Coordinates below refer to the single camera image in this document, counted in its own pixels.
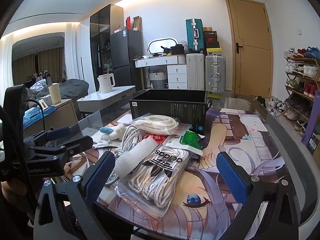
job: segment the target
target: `wooden door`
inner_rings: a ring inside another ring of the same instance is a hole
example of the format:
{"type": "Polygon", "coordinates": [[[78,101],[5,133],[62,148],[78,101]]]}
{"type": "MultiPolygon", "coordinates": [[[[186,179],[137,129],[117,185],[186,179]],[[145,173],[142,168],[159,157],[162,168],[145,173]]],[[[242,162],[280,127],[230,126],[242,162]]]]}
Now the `wooden door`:
{"type": "Polygon", "coordinates": [[[234,91],[269,98],[272,41],[265,6],[250,0],[227,0],[234,39],[234,91]]]}

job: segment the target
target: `gray blanket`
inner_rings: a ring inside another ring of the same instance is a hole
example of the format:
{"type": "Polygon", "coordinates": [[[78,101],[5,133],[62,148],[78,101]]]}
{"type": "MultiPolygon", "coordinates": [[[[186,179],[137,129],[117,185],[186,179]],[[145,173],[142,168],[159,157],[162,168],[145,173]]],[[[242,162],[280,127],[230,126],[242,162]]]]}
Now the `gray blanket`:
{"type": "MultiPolygon", "coordinates": [[[[70,79],[59,84],[61,99],[72,99],[73,107],[75,108],[78,119],[81,118],[77,100],[88,95],[89,84],[83,80],[70,79]]],[[[34,92],[27,88],[27,99],[39,99],[49,95],[49,88],[45,86],[41,91],[34,92]]],[[[29,108],[35,106],[35,103],[29,102],[29,108]]]]}

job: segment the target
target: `teal suitcase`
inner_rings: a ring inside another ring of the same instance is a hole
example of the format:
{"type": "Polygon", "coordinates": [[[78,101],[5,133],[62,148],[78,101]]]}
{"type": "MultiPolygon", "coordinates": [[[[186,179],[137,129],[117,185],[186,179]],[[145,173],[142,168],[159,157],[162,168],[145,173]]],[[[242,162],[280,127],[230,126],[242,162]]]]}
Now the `teal suitcase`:
{"type": "Polygon", "coordinates": [[[201,19],[186,20],[188,48],[192,53],[205,53],[204,32],[201,19]]]}

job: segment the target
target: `glass table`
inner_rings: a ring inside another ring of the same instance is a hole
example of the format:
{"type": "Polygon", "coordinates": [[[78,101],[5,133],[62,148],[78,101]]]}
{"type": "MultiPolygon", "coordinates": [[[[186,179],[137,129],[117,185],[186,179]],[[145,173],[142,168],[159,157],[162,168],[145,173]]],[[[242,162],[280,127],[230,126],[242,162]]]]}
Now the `glass table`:
{"type": "MultiPolygon", "coordinates": [[[[130,111],[129,100],[138,91],[86,117],[74,125],[69,137],[57,140],[59,145],[84,135],[93,136],[100,127],[115,126],[130,111]]],[[[205,137],[199,143],[204,156],[194,160],[184,172],[176,188],[172,204],[156,223],[136,212],[116,196],[114,189],[104,187],[98,203],[115,216],[143,230],[175,239],[219,239],[241,209],[215,166],[216,155],[226,151],[248,174],[258,174],[263,181],[282,179],[294,185],[299,219],[299,239],[306,239],[320,220],[320,172],[311,154],[302,153],[279,122],[255,99],[249,96],[208,93],[212,107],[207,111],[205,137]],[[187,206],[190,195],[198,195],[198,207],[187,206]]],[[[104,151],[86,152],[94,163],[104,151]]],[[[69,176],[81,174],[71,170],[69,176]]],[[[265,206],[252,225],[254,236],[262,220],[265,206]]]]}

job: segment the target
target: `gray refrigerator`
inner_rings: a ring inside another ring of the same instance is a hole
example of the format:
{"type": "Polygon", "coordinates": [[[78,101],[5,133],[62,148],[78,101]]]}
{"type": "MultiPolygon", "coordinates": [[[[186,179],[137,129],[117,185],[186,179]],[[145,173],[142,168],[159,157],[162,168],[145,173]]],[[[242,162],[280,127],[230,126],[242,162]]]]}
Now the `gray refrigerator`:
{"type": "Polygon", "coordinates": [[[110,36],[112,73],[116,87],[136,86],[142,90],[140,69],[135,67],[134,57],[143,56],[142,33],[125,29],[110,36]]]}

